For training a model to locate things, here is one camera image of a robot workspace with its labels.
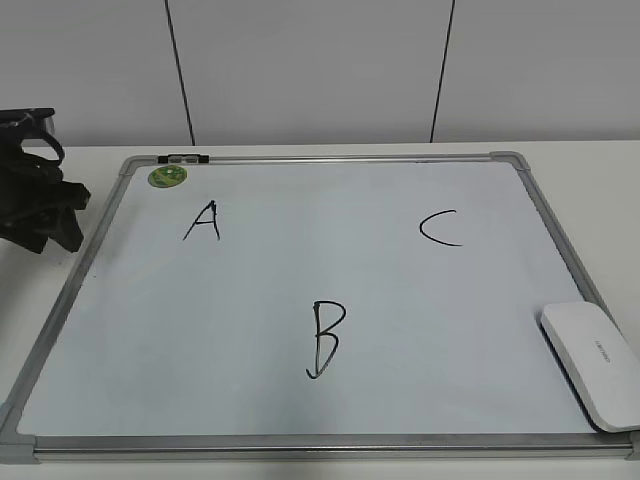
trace black object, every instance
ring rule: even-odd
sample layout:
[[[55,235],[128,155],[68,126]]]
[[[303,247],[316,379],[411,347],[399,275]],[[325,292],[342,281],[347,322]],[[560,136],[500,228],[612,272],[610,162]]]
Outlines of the black object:
[[[62,180],[64,150],[43,128],[51,108],[0,111],[0,238],[42,253],[49,238],[77,252],[84,236],[75,211],[91,194],[81,183]],[[26,153],[25,138],[44,140],[56,153],[46,159]]]

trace white wall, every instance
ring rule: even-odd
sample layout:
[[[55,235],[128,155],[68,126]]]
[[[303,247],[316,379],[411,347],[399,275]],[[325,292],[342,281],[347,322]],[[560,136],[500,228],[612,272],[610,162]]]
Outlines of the white wall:
[[[424,142],[452,0],[169,0],[198,144]],[[457,0],[435,141],[640,138],[639,0]],[[163,0],[7,0],[0,109],[189,144]]]
[[[3,1],[0,109],[28,107],[66,145],[188,144],[163,2]]]
[[[429,141],[450,0],[172,0],[199,144]]]
[[[435,141],[640,138],[640,1],[458,0]]]

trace green magnet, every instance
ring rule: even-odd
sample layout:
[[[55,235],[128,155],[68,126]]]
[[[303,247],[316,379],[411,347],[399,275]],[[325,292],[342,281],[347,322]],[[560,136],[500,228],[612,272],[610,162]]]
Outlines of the green magnet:
[[[187,170],[177,165],[156,168],[149,174],[149,185],[157,188],[169,188],[180,185],[187,179]]]

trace black line on wall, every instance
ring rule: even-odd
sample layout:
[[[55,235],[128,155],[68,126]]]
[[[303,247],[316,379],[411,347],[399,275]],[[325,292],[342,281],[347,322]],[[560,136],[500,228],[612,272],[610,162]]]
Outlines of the black line on wall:
[[[444,70],[447,64],[447,53],[449,52],[449,40],[451,38],[451,25],[453,25],[453,11],[456,8],[456,0],[451,0],[451,13],[449,13],[449,25],[447,26],[447,38],[444,42],[444,52],[442,53],[442,64],[440,66],[440,80],[438,81],[438,94],[436,95],[436,106],[433,109],[433,120],[431,121],[431,135],[429,142],[433,143],[433,134],[436,129],[436,120],[438,118],[438,108],[440,107],[440,94],[442,93],[442,81],[444,79]]]
[[[164,9],[167,13],[167,25],[171,34],[171,44],[173,45],[173,58],[176,61],[178,69],[178,79],[180,80],[180,90],[182,91],[182,101],[184,103],[184,111],[187,114],[187,126],[189,127],[189,136],[191,137],[191,145],[195,146],[196,139],[193,135],[193,125],[191,124],[191,112],[189,112],[189,101],[187,100],[187,91],[184,88],[184,79],[182,77],[182,66],[180,65],[180,56],[178,55],[178,45],[176,44],[176,35],[173,31],[173,20],[171,19],[171,9],[169,8],[169,0],[164,0]]]

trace white eraser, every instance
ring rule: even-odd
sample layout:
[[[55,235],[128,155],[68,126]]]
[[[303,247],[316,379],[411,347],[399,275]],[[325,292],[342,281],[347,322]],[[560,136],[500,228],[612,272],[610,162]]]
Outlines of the white eraser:
[[[593,423],[607,432],[640,429],[640,361],[602,309],[547,305],[540,323]]]

